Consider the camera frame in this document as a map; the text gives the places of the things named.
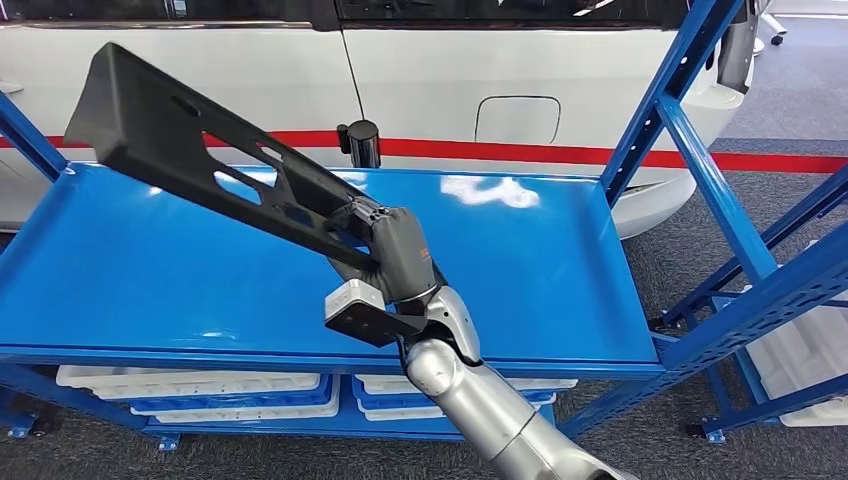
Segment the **red stripe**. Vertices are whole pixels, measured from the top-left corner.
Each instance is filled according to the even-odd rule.
[[[338,147],[335,130],[275,131],[270,132],[270,135],[292,147]],[[65,144],[59,136],[47,139],[56,147],[87,147],[84,144]],[[210,147],[227,146],[212,136],[206,136],[205,140]],[[11,146],[6,139],[0,137],[0,148]],[[398,157],[606,165],[612,149],[383,138],[380,140],[380,152],[383,155]],[[848,164],[848,157],[837,156],[715,152],[713,158],[722,170],[751,172],[832,173]],[[683,161],[678,152],[655,151],[648,154],[643,165],[681,168]]]

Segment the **white car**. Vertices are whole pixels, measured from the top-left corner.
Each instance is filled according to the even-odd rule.
[[[92,55],[112,41],[327,166],[350,166],[335,128],[364,117],[386,139],[388,168],[598,174],[687,5],[0,0],[0,89],[68,159],[93,160],[61,138]],[[746,90],[722,75],[750,78],[751,46],[725,50],[683,102],[707,143]],[[655,150],[674,150],[667,134]],[[249,161],[214,143],[210,151]],[[47,187],[0,138],[0,229],[18,228]],[[683,169],[643,166],[614,210],[619,234],[662,222],[694,189]]]

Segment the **car window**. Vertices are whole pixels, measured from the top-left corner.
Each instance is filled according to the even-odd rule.
[[[337,0],[345,21],[386,26],[677,28],[688,0]]]
[[[0,0],[5,20],[310,21],[314,0]],[[333,16],[332,4],[329,9]]]

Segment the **blue shelf surface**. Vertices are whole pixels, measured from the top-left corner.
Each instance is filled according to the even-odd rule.
[[[356,405],[350,377],[342,377],[339,393],[339,413],[334,417],[298,418],[285,420],[250,420],[239,422],[160,423],[150,418],[142,430],[151,434],[173,433],[281,433],[296,435],[397,438],[407,440],[449,440],[463,438],[447,418],[386,420],[372,422]],[[553,407],[545,405],[539,412],[554,421]]]
[[[273,180],[269,168],[243,171]],[[336,173],[416,212],[483,355],[502,373],[663,370],[597,179]],[[231,181],[228,189],[247,191]],[[339,284],[315,253],[73,163],[0,256],[0,354],[19,363],[400,373],[394,346],[323,327],[324,297]]]

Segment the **silver robotic arm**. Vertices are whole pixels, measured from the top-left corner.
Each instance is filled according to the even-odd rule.
[[[327,297],[325,315],[337,318],[357,303],[384,308],[380,290],[354,279]],[[407,342],[404,372],[500,478],[633,479],[569,440],[483,361],[471,315],[454,289],[439,287],[425,316],[428,327]]]

